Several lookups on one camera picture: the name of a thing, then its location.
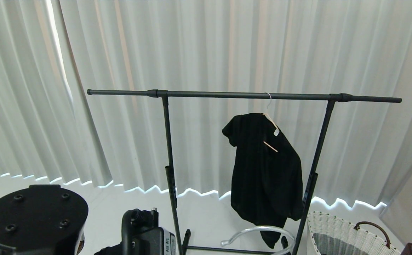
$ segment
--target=black horizontal rod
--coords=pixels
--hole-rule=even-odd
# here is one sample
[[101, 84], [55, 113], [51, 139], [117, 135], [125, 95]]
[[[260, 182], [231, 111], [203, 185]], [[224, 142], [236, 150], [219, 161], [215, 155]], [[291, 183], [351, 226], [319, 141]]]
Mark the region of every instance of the black horizontal rod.
[[365, 101], [400, 103], [399, 97], [368, 97], [350, 94], [288, 94], [288, 93], [256, 93], [256, 92], [206, 92], [206, 91], [170, 91], [170, 90], [96, 90], [88, 89], [88, 95], [122, 95], [148, 97], [209, 97], [209, 98], [260, 98], [275, 100], [324, 100], [336, 102]]
[[247, 254], [273, 254], [274, 252], [269, 251], [257, 251], [257, 250], [236, 250], [236, 249], [224, 249], [224, 248], [213, 248], [213, 247], [201, 247], [201, 246], [187, 246], [190, 250], [210, 250], [210, 251], [220, 251], [220, 252], [233, 252], [233, 253], [247, 253]]

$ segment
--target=white curtain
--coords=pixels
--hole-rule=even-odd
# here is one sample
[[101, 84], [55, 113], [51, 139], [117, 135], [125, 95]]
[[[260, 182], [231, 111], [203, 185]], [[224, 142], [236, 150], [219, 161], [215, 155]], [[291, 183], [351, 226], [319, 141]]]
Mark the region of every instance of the white curtain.
[[44, 1], [0, 1], [0, 174], [97, 185]]

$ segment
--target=white floor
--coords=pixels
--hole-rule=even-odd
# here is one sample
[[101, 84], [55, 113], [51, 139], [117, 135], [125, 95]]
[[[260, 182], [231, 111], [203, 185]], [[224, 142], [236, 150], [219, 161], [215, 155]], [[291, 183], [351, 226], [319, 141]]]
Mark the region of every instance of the white floor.
[[[33, 177], [23, 179], [22, 177], [0, 176], [0, 197], [27, 188], [31, 184], [48, 183], [47, 179], [35, 181]], [[121, 217], [129, 209], [150, 210], [156, 207], [159, 212], [159, 225], [172, 233], [175, 232], [168, 193], [161, 193], [158, 188], [154, 188], [145, 194], [140, 190], [125, 193], [122, 187], [115, 187], [113, 184], [102, 189], [94, 188], [91, 184], [83, 186], [78, 181], [67, 186], [63, 185], [61, 181], [54, 184], [61, 184], [63, 188], [77, 192], [88, 202], [90, 211], [85, 227], [86, 243], [81, 254], [92, 255], [103, 247], [118, 244], [121, 239]], [[332, 206], [327, 206], [317, 198], [311, 204], [311, 211], [327, 212], [351, 222], [372, 221], [384, 227], [392, 244], [402, 250], [404, 246], [378, 218], [383, 208], [382, 205], [369, 208], [363, 204], [355, 204], [353, 208], [350, 208], [340, 201]], [[220, 241], [229, 239], [237, 231], [253, 226], [251, 223], [240, 219], [237, 213], [234, 212], [230, 206], [229, 195], [219, 200], [216, 193], [200, 196], [195, 192], [187, 192], [178, 198], [177, 211], [181, 239], [183, 239], [186, 229], [189, 228], [192, 231], [190, 245], [219, 247]], [[299, 221], [288, 220], [285, 228], [295, 235], [298, 224]], [[380, 232], [372, 226], [364, 226], [363, 228], [380, 235]], [[306, 228], [298, 253], [300, 255], [306, 254], [307, 232]], [[242, 236], [229, 248], [276, 251], [265, 246], [259, 233]], [[281, 249], [281, 244], [279, 243], [275, 248]], [[189, 250], [188, 254], [221, 255], [228, 253]]]

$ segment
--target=basket rim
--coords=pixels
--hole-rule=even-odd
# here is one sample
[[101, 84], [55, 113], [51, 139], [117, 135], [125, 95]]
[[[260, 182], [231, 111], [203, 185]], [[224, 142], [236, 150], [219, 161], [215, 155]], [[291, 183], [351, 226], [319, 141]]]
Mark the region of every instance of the basket rim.
[[[315, 239], [313, 238], [313, 233], [311, 232], [311, 223], [310, 223], [311, 220], [310, 220], [310, 216], [311, 216], [312, 214], [323, 214], [323, 215], [326, 215], [326, 216], [329, 217], [329, 218], [333, 218], [333, 219], [338, 220], [338, 221], [345, 221], [345, 222], [348, 222], [349, 224], [353, 224], [354, 226], [356, 225], [356, 224], [353, 223], [353, 222], [350, 222], [350, 221], [348, 221], [348, 220], [344, 220], [344, 219], [342, 219], [342, 218], [340, 218], [340, 217], [337, 217], [337, 216], [332, 215], [332, 214], [327, 213], [327, 212], [315, 211], [315, 210], [309, 212], [309, 213], [308, 213], [308, 216], [307, 216], [308, 230], [309, 230], [308, 232], [309, 232], [309, 235], [310, 235], [310, 237], [311, 237], [311, 240], [313, 241], [313, 244], [315, 245], [315, 249], [316, 249], [317, 252], [319, 252], [319, 250], [317, 249], [317, 245], [316, 245]], [[366, 233], [373, 235], [375, 238], [380, 239], [383, 243], [387, 243], [387, 240], [384, 240], [384, 239], [382, 239], [380, 236], [378, 236], [377, 234], [374, 234], [374, 233], [372, 233], [372, 232], [370, 232], [370, 231], [368, 231], [368, 230], [366, 230], [366, 229], [363, 229], [363, 228], [361, 228], [361, 227], [360, 227], [360, 229], [357, 229], [356, 231], [365, 231]], [[396, 247], [394, 247], [392, 244], [390, 244], [390, 249], [394, 249], [394, 250], [400, 252], [400, 250], [397, 249]]]

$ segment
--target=black circular cap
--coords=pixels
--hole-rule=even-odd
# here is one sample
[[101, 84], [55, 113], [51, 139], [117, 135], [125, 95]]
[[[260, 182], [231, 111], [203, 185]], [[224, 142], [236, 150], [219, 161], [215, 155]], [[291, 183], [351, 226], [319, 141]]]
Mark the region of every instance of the black circular cap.
[[60, 185], [31, 185], [12, 192], [0, 198], [0, 250], [72, 254], [87, 215], [86, 201]]

